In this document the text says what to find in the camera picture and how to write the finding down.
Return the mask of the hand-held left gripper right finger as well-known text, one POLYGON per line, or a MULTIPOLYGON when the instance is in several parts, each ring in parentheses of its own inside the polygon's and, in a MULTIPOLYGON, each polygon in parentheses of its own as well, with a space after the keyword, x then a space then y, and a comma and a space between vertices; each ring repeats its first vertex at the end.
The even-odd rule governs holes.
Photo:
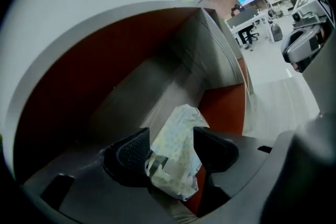
POLYGON ((238 147, 213 134, 208 128, 193 128, 194 150, 208 173, 228 170, 239 158, 238 147))

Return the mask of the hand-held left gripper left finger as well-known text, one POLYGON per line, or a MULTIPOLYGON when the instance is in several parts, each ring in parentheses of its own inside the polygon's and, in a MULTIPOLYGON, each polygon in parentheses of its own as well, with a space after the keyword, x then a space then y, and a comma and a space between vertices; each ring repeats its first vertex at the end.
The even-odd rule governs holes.
POLYGON ((102 156, 102 165, 107 174, 127 187, 148 187, 146 161, 151 156, 150 129, 139 129, 135 134, 110 145, 102 156))

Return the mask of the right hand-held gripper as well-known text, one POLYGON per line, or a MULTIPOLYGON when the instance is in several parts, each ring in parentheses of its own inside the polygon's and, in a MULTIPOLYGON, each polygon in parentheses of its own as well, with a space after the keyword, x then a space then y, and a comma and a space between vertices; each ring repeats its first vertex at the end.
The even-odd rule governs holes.
POLYGON ((335 29, 336 14, 328 0, 297 0, 291 13, 293 31, 281 45, 286 63, 304 72, 335 29))

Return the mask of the white plastic bag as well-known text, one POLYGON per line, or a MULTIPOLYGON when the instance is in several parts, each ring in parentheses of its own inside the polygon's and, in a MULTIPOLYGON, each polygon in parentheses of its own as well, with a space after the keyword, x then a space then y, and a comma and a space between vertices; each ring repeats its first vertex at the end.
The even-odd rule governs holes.
POLYGON ((187 201, 197 191, 202 163, 194 149, 194 127, 208 127, 198 108, 176 107, 151 144, 145 173, 152 185, 173 198, 187 201))

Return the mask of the grey shelf unit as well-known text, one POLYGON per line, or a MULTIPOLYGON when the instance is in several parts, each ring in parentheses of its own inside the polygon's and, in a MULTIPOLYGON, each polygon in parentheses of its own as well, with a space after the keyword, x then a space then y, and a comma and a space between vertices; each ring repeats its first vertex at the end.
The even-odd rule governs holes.
POLYGON ((239 143, 251 92, 238 44, 216 10, 174 1, 139 2, 61 23, 29 23, 14 59, 3 52, 0 75, 17 78, 5 110, 3 156, 37 224, 166 224, 176 205, 197 220, 233 200, 214 181, 242 158, 239 143), (150 129, 150 148, 181 105, 198 108, 216 136, 233 142, 226 171, 196 174, 187 201, 152 185, 127 187, 102 165, 112 144, 150 129))

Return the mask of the white office desk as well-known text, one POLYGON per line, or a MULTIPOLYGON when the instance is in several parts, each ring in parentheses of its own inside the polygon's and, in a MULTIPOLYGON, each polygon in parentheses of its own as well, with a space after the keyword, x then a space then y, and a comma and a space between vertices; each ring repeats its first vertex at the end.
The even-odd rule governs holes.
POLYGON ((248 8, 241 13, 236 14, 234 17, 226 21, 226 25, 229 27, 233 35, 238 34, 240 31, 250 28, 253 23, 258 20, 264 20, 264 29, 268 34, 268 38, 271 42, 274 42, 272 37, 271 27, 268 23, 268 13, 259 12, 255 8, 248 8))

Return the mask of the white rounded machine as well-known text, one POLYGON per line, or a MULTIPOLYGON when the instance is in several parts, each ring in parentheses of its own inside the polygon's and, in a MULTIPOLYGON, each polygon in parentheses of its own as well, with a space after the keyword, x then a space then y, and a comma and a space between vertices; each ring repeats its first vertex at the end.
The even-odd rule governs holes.
POLYGON ((280 26, 275 22, 275 19, 277 18, 276 13, 272 9, 268 9, 267 15, 274 41, 281 41, 283 39, 283 34, 280 26))

